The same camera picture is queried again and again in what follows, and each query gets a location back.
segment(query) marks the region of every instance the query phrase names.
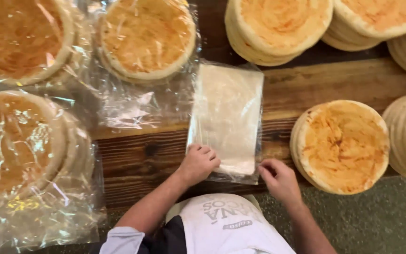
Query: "wood grain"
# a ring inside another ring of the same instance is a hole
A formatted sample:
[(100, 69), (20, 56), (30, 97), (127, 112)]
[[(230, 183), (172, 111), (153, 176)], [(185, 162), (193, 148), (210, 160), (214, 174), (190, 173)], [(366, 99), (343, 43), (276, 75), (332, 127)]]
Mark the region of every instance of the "wood grain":
[[(263, 157), (282, 159), (291, 167), (290, 131), (307, 108), (335, 99), (351, 99), (381, 113), (392, 101), (406, 95), (406, 72), (387, 58), (266, 70), (264, 74)], [(122, 137), (116, 133), (116, 138), (104, 134), (104, 139), (98, 141), (110, 210), (133, 205), (173, 173), (184, 157), (187, 123), (144, 131), (134, 135), (126, 131)], [(386, 175), (396, 173), (388, 169)], [(302, 184), (307, 184), (298, 176)], [(183, 198), (215, 192), (264, 191), (263, 183), (250, 186), (205, 181)]]

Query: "clear plastic wrap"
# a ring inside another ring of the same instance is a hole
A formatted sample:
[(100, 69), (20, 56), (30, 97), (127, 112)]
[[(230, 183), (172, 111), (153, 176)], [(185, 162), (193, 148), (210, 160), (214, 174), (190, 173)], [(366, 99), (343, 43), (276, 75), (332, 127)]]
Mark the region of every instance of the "clear plastic wrap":
[(264, 74), (256, 66), (234, 67), (202, 60), (187, 145), (209, 146), (221, 159), (208, 180), (258, 183), (263, 83)]
[(115, 0), (89, 8), (100, 124), (157, 127), (187, 120), (198, 69), (196, 6), (185, 0)]
[(92, 26), (71, 0), (0, 1), (0, 253), (99, 241)]

